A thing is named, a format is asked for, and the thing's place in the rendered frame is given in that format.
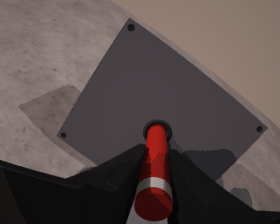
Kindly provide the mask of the red peg with grey band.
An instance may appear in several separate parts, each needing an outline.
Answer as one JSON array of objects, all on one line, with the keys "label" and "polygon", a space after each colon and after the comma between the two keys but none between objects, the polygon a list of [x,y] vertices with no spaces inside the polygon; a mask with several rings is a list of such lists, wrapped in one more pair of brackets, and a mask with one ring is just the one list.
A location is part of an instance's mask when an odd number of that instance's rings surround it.
[{"label": "red peg with grey band", "polygon": [[145,145],[147,149],[133,208],[137,216],[144,220],[159,222],[173,212],[167,129],[163,124],[152,124],[149,127]]}]

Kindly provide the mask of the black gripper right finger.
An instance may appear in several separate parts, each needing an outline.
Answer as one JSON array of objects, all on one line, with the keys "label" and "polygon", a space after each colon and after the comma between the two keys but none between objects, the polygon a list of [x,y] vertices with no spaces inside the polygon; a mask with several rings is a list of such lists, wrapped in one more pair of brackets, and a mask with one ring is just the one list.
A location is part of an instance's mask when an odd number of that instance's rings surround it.
[{"label": "black gripper right finger", "polygon": [[254,210],[169,149],[173,212],[168,224],[280,224],[280,212]]}]

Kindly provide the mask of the grey sloped panel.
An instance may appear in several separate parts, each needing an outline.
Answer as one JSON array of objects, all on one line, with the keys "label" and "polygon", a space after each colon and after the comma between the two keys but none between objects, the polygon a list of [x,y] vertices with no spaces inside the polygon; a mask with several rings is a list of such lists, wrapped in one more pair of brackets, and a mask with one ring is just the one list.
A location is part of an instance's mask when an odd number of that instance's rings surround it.
[{"label": "grey sloped panel", "polygon": [[214,181],[266,132],[201,69],[128,18],[56,136],[100,165],[163,124],[169,149]]}]

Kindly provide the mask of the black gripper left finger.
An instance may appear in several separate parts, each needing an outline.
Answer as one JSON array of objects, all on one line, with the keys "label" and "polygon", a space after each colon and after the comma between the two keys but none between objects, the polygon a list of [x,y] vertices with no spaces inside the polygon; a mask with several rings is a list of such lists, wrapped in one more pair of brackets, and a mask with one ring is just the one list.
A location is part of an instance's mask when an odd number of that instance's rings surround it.
[{"label": "black gripper left finger", "polygon": [[59,177],[0,160],[0,224],[127,224],[147,145]]}]

